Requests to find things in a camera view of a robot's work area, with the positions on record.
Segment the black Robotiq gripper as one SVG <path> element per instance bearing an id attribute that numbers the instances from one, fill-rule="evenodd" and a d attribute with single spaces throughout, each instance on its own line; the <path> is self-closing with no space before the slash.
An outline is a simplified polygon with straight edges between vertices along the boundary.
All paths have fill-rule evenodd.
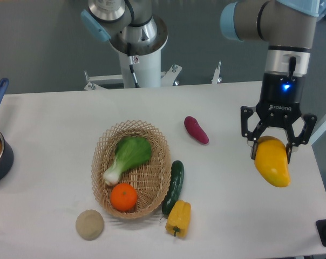
<path id="1" fill-rule="evenodd" d="M 309 142 L 317 122 L 317 116 L 302 114 L 300 102 L 304 87 L 304 77 L 287 77 L 282 74 L 265 73 L 263 76 L 259 102 L 255 107 L 241 106 L 241 135 L 251 147 L 250 157 L 255 160 L 259 138 L 267 127 L 285 129 L 287 144 L 286 154 L 290 163 L 291 154 L 299 145 Z M 254 114 L 259 117 L 256 127 L 250 131 L 248 120 Z M 295 135 L 293 123 L 301 118 L 304 125 L 298 136 Z"/>

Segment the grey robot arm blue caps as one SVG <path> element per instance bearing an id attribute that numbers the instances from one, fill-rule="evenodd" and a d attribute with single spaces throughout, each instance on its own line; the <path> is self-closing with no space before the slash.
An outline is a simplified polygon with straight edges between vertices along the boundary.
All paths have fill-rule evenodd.
<path id="1" fill-rule="evenodd" d="M 287 155 L 309 142 L 316 116 L 303 114 L 300 102 L 318 7 L 318 1 L 238 1 L 221 13 L 220 29 L 227 39 L 269 44 L 259 102 L 241 107 L 241 134 L 252 148 L 252 158 L 267 128 L 285 131 Z M 119 52 L 125 87 L 160 86 L 160 62 L 139 68 L 140 58 L 159 52 L 168 36 L 150 1 L 89 1 L 80 16 L 94 38 L 110 42 Z"/>

